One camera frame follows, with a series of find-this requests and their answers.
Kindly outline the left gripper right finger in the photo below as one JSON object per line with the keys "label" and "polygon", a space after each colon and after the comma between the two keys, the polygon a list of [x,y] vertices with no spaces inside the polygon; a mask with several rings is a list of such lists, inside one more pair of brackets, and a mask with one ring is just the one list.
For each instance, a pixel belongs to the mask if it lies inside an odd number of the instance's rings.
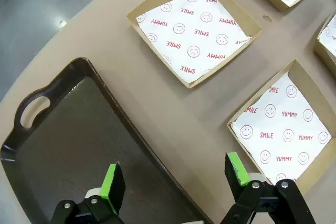
{"label": "left gripper right finger", "polygon": [[275,185],[260,173],[247,173],[236,152],[225,155],[225,176],[235,203],[221,223],[252,223],[266,212],[274,223],[315,223],[298,186],[291,179]]}

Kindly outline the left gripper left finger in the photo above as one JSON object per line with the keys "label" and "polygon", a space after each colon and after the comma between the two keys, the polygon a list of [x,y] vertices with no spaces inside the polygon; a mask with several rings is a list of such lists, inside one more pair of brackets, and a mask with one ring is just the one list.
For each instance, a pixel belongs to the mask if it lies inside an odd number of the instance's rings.
{"label": "left gripper left finger", "polygon": [[99,191],[82,202],[60,201],[51,223],[123,223],[119,217],[125,192],[120,163],[111,164]]}

